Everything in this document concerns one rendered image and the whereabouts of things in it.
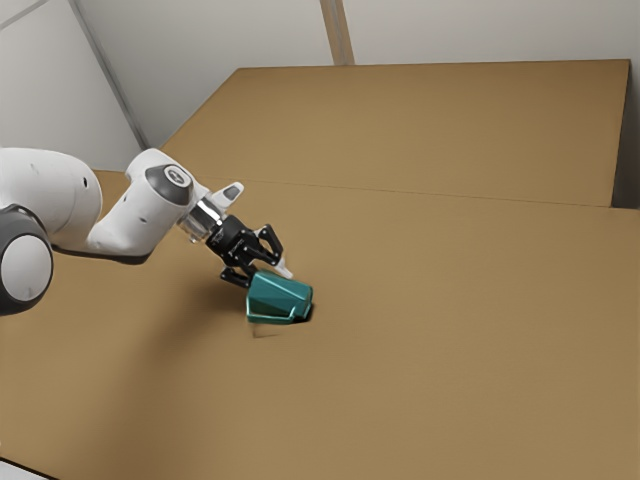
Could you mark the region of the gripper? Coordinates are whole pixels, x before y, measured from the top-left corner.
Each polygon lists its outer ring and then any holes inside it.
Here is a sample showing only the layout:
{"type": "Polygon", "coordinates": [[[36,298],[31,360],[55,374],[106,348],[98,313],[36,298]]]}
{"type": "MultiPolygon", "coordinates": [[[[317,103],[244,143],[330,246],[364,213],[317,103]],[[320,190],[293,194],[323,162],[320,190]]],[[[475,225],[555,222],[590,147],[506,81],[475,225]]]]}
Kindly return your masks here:
{"type": "Polygon", "coordinates": [[[214,229],[205,245],[227,265],[220,278],[238,287],[250,287],[257,273],[251,265],[254,259],[269,264],[284,278],[294,277],[286,266],[284,247],[270,224],[252,231],[239,218],[229,215],[214,229]]]}

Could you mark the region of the teal faceted mug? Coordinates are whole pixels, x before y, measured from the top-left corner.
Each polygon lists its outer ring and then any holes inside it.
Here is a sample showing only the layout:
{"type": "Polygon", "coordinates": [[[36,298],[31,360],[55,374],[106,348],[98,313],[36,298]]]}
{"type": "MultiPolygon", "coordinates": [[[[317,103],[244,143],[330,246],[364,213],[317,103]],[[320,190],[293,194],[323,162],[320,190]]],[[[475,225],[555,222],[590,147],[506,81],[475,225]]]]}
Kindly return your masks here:
{"type": "Polygon", "coordinates": [[[246,297],[250,323],[290,325],[306,322],[312,309],[313,288],[275,273],[258,271],[246,297]]]}

